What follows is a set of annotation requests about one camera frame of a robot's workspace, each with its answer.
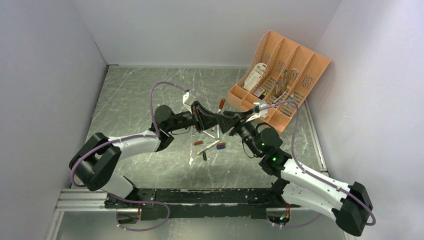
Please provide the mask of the dark red pen cap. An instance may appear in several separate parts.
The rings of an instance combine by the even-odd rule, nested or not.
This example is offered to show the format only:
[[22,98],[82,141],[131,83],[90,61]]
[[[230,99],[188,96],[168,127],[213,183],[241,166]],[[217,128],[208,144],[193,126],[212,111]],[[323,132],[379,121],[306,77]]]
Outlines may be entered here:
[[221,107],[223,108],[223,106],[224,106],[224,104],[225,104],[225,101],[226,101],[226,99],[225,99],[225,98],[222,98],[222,99],[220,100],[219,107],[221,106]]

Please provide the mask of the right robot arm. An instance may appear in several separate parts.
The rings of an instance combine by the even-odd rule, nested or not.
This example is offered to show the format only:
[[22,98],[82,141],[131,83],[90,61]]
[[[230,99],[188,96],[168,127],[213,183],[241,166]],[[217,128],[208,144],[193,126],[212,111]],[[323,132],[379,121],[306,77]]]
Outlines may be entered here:
[[295,153],[281,149],[283,140],[278,132],[265,123],[264,128],[247,120],[249,111],[216,113],[222,133],[240,136],[259,165],[268,175],[282,180],[282,188],[270,193],[275,207],[285,203],[305,207],[319,216],[333,220],[344,232],[360,237],[366,226],[377,222],[367,189],[359,182],[348,184],[330,178],[301,163]]

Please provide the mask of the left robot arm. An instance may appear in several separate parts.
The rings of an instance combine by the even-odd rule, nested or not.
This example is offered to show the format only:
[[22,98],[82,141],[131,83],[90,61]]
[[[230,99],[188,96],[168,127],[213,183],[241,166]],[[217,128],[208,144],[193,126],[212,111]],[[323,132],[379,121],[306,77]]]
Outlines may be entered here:
[[102,190],[117,196],[124,207],[132,208],[138,203],[139,190],[129,179],[114,172],[120,160],[166,149],[174,140],[173,131],[195,127],[202,132],[218,123],[217,114],[198,101],[180,113],[161,105],[154,112],[151,127],[144,132],[120,137],[93,134],[70,161],[70,177],[78,177],[90,191]]

